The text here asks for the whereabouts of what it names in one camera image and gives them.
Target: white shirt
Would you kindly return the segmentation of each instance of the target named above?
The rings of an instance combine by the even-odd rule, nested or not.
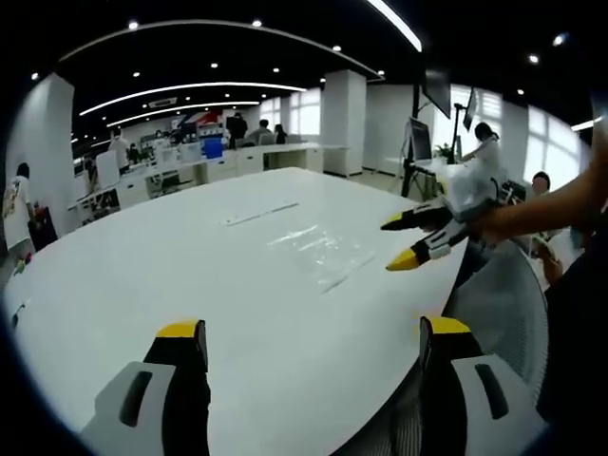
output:
[[[494,178],[502,176],[500,147],[495,137],[482,142],[472,153],[481,162],[485,174]]]
[[[2,219],[7,249],[14,247],[22,240],[29,239],[29,181],[17,176],[10,181],[4,194]]]
[[[126,150],[129,148],[129,143],[120,136],[114,137],[107,150],[116,151],[116,164],[118,169],[123,169],[129,165],[129,160],[126,156]]]

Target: human arm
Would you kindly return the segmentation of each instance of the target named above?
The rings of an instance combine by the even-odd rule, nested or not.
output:
[[[515,206],[492,211],[473,224],[492,241],[570,225],[585,225],[597,216],[608,198],[608,141],[594,131],[594,158],[589,168],[560,190]]]

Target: window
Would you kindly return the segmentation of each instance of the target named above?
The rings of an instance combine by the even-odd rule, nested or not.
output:
[[[580,142],[577,134],[558,119],[532,106],[528,108],[528,146],[523,178],[531,182],[544,171],[557,190],[574,179],[580,170]]]
[[[268,128],[275,130],[275,125],[281,123],[281,99],[273,98],[262,102],[259,106],[259,119],[266,119]]]
[[[321,89],[296,92],[290,98],[289,133],[318,135],[321,133]]]
[[[449,120],[443,112],[435,108],[435,116],[433,122],[433,148],[438,145],[447,144],[452,146],[452,140],[454,137],[454,123],[456,122],[456,108],[455,104],[462,106],[468,105],[468,97],[470,95],[471,88],[462,85],[453,85],[451,87],[451,120]],[[461,137],[461,143],[463,147],[463,155],[466,155],[475,150],[479,142],[475,138],[475,126],[479,122],[485,122],[490,125],[490,128],[501,136],[502,128],[501,121],[503,118],[503,98],[492,92],[487,92],[481,89],[475,89],[477,93],[477,112],[473,118],[473,124],[470,131],[466,131],[463,127],[463,121],[465,119],[464,111],[461,111],[458,119],[458,134]]]

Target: white pillar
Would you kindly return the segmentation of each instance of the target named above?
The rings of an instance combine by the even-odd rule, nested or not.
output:
[[[321,111],[321,142],[347,145],[346,157],[325,155],[325,170],[350,176],[363,166],[367,81],[350,70],[325,75]]]
[[[29,165],[32,202],[48,207],[57,236],[76,229],[77,219],[67,207],[74,201],[74,163],[71,147],[74,87],[51,74],[24,100],[10,132],[7,181],[21,162]]]

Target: oval conference table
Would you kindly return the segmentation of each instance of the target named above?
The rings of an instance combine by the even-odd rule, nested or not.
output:
[[[5,289],[17,346],[79,432],[96,395],[162,327],[206,322],[212,455],[327,455],[416,362],[465,243],[418,270],[385,266],[424,234],[380,226],[413,201],[295,168],[203,185],[87,225]]]

